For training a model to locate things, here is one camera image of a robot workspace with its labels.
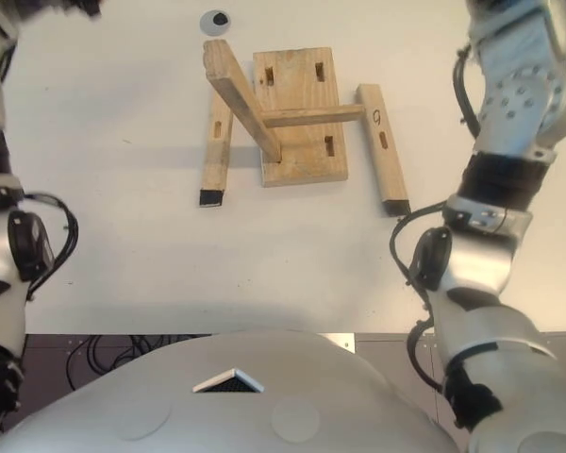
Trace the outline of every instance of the vent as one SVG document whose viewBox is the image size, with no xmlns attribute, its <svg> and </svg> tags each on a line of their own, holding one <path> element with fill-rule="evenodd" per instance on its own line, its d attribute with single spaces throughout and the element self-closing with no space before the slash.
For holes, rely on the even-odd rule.
<svg viewBox="0 0 566 453">
<path fill-rule="evenodd" d="M 192 388 L 194 394 L 261 394 L 264 386 L 242 370 L 233 368 Z"/>
</svg>

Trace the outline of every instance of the handwritten number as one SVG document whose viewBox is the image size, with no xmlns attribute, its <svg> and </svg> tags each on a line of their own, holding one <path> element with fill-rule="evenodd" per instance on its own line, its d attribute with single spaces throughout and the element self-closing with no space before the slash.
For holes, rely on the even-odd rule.
<svg viewBox="0 0 566 453">
<path fill-rule="evenodd" d="M 374 111 L 374 123 L 378 126 L 381 125 L 381 112 L 379 110 Z"/>
</svg>

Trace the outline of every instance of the white robot body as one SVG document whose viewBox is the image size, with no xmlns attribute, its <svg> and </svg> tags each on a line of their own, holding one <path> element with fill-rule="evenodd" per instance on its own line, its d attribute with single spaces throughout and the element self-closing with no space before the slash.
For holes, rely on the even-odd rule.
<svg viewBox="0 0 566 453">
<path fill-rule="evenodd" d="M 208 391 L 234 374 L 243 392 Z M 457 447 L 369 363 L 329 340 L 244 332 L 163 347 L 97 379 L 0 438 L 1 453 L 21 451 L 446 453 Z"/>
</svg>

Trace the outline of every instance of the rectangular hole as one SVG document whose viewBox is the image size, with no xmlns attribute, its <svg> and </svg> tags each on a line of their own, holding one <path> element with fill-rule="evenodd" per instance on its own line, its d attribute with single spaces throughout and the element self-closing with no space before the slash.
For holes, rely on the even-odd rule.
<svg viewBox="0 0 566 453">
<path fill-rule="evenodd" d="M 317 80 L 319 80 L 320 82 L 325 82 L 325 71 L 323 69 L 323 64 L 316 63 L 314 65 L 314 69 L 317 72 Z"/>
<path fill-rule="evenodd" d="M 330 158 L 335 157 L 336 151 L 335 151 L 335 149 L 334 149 L 334 147 L 333 147 L 333 137 L 330 136 L 330 135 L 327 135 L 327 136 L 325 137 L 325 150 L 327 151 L 327 155 L 328 155 Z"/>
<path fill-rule="evenodd" d="M 381 142 L 381 147 L 388 149 L 388 139 L 386 138 L 386 132 L 379 133 L 379 141 Z"/>
<path fill-rule="evenodd" d="M 272 87 L 275 84 L 275 73 L 273 72 L 273 68 L 266 68 L 266 85 Z"/>
<path fill-rule="evenodd" d="M 214 123 L 214 139 L 220 139 L 222 134 L 223 124 L 220 121 Z"/>
</svg>

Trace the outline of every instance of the wooden leg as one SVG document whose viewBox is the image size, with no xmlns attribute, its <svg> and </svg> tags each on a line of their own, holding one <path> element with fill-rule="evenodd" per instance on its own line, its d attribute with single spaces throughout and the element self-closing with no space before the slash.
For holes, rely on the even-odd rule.
<svg viewBox="0 0 566 453">
<path fill-rule="evenodd" d="M 199 206 L 221 206 L 226 189 L 233 112 L 214 92 L 209 114 L 208 146 L 199 193 Z"/>
<path fill-rule="evenodd" d="M 357 99 L 365 106 L 363 124 L 384 209 L 392 216 L 407 215 L 405 179 L 379 85 L 358 85 Z"/>
<path fill-rule="evenodd" d="M 261 118 L 262 109 L 228 43 L 204 43 L 206 77 L 271 162 L 281 161 L 281 145 Z"/>
</svg>

